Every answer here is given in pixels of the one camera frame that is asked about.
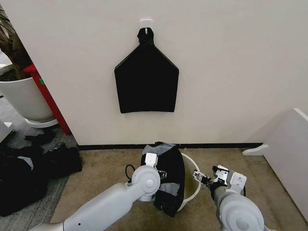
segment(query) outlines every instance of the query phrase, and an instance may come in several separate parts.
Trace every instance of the white wall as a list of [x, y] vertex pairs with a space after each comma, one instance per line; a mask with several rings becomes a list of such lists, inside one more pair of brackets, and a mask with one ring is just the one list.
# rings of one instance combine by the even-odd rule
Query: white wall
[[[80, 145], [262, 142], [269, 120], [307, 107], [306, 0], [1, 3]], [[147, 17], [180, 69], [176, 110], [120, 114], [114, 67]]]

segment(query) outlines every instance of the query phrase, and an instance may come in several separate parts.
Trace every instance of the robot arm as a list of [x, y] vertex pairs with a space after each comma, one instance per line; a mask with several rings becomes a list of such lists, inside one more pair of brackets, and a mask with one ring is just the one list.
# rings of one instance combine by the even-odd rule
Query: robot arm
[[156, 154], [146, 154], [146, 165], [134, 171], [131, 183], [118, 183], [85, 203], [65, 221], [41, 224], [31, 231], [103, 231], [115, 223], [136, 200], [147, 201], [159, 188], [160, 176], [154, 168]]
[[210, 189], [221, 231], [270, 231], [259, 208], [245, 197], [247, 177], [220, 165], [213, 171], [214, 179], [197, 170], [193, 177]]

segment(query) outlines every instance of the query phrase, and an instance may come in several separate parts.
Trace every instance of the black clothing pile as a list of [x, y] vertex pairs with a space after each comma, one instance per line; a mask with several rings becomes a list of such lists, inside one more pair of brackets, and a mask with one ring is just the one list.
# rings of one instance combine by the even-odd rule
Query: black clothing pile
[[7, 216], [41, 199], [49, 178], [82, 170], [77, 148], [58, 143], [52, 151], [32, 145], [21, 149], [0, 147], [0, 215]]

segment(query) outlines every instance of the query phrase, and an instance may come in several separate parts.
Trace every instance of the black cloth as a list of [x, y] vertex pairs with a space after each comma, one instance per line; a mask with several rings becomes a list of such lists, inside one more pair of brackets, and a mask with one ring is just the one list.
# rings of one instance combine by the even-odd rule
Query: black cloth
[[[45, 196], [48, 177], [39, 164], [43, 151], [37, 146], [17, 150], [0, 148], [1, 216], [8, 216]], [[22, 157], [30, 157], [29, 163]]]
[[174, 112], [179, 69], [154, 45], [150, 28], [138, 38], [140, 45], [115, 67], [120, 111]]
[[37, 136], [26, 136], [26, 141], [31, 141], [32, 145], [43, 145], [49, 143], [55, 137], [55, 133], [50, 129], [45, 129], [43, 134]]
[[173, 144], [156, 142], [154, 146], [147, 145], [144, 149], [141, 165], [145, 165], [146, 152], [157, 154], [157, 170], [167, 172], [167, 178], [161, 179], [160, 184], [175, 183], [180, 186], [177, 195], [159, 189], [154, 197], [155, 207], [173, 217], [184, 200], [185, 166], [182, 154]]
[[50, 178], [82, 171], [78, 148], [67, 148], [63, 142], [58, 143], [51, 152], [46, 152], [43, 159]]

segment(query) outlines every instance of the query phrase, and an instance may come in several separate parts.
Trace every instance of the red frame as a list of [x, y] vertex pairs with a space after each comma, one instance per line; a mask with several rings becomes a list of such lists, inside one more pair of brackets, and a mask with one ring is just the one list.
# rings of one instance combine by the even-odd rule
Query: red frame
[[62, 131], [66, 135], [71, 134], [71, 130], [69, 129], [69, 127], [68, 127], [63, 115], [61, 114], [57, 104], [55, 103], [52, 96], [50, 95], [44, 81], [42, 81], [42, 82], [40, 81], [40, 79], [42, 79], [42, 77], [39, 75], [39, 73], [38, 73], [36, 67], [34, 66], [34, 64], [26, 67], [24, 69], [24, 72], [29, 73], [33, 77], [36, 85], [38, 86], [38, 89], [42, 93], [42, 95], [45, 98], [47, 104], [49, 105], [51, 111], [53, 112], [54, 117], [58, 120]]

